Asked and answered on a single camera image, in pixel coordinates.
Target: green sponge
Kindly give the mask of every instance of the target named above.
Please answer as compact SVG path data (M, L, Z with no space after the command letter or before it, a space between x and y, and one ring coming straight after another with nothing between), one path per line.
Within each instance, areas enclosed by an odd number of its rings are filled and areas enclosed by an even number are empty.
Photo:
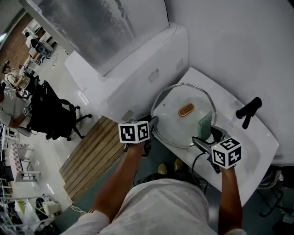
M212 120L212 111L210 111L208 114L206 114L206 116L203 117L198 122L198 128L197 128L197 137L198 138L201 138L203 140L207 140L210 137L211 120Z

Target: checkered cloth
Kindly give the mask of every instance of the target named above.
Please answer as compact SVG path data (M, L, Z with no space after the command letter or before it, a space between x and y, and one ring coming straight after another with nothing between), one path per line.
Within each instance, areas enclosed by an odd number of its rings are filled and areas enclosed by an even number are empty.
M28 144L12 144L9 152L9 161L14 180L17 177L18 172L23 171L21 159L24 158L26 150L24 147L29 146Z

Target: black faucet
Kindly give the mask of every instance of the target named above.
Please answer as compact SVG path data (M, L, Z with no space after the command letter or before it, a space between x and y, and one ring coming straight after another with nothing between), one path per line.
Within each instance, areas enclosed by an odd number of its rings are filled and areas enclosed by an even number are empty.
M245 105L243 108L236 112L236 116L242 119L246 116L245 121L242 125L243 129L247 129L251 117L253 117L256 111L262 106L262 101L259 97L255 97L249 104Z

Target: wooden platform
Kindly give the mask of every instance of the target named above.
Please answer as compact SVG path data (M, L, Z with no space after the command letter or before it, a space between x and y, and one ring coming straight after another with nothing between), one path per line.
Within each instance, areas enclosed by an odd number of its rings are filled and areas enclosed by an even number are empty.
M100 118L59 170L69 197L73 201L78 199L123 152L118 124Z

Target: person in white shirt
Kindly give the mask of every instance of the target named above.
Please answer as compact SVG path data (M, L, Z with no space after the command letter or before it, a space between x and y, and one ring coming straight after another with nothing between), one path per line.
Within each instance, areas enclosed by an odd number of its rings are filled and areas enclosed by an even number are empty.
M130 190L143 147L144 142L131 145L99 190L92 209L63 235L216 234L208 226L208 202L200 188L184 176L181 160L175 162L173 177L161 164L158 173ZM222 169L218 234L245 235L241 227L242 206L235 170Z
M31 49L31 47L32 47L31 40L32 40L32 39L37 39L38 37L37 37L35 34L30 34L29 32L26 32L26 33L24 34L24 36L27 38L27 40L26 40L26 45L27 45L27 47L28 47L29 49Z
M5 74L4 79L12 87L18 87L22 90L27 90L31 94L36 87L35 79L28 78L23 72L17 69L11 68L9 62L6 62L2 67L2 73Z
M23 114L23 110L30 101L22 99L15 89L0 85L0 121L11 128L26 127L30 121L29 116Z

